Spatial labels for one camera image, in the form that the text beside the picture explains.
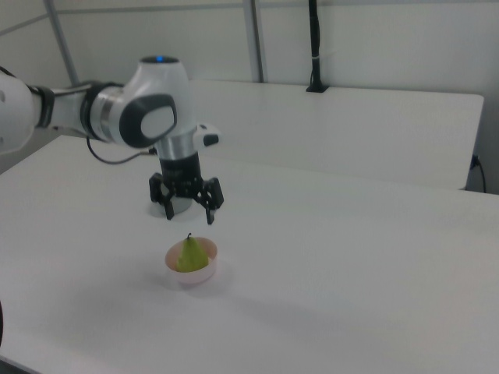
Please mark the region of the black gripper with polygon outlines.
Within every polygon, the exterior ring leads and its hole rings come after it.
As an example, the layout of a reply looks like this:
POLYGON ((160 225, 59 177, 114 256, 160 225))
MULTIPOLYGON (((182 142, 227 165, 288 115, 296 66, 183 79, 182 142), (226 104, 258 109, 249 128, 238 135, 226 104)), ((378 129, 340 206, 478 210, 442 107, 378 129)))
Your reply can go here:
POLYGON ((170 221, 175 216, 173 196, 195 199, 212 225, 225 199, 218 178, 202 180, 198 153, 178 160, 160 159, 160 165, 162 175, 155 173, 149 179, 150 200, 164 208, 170 221))

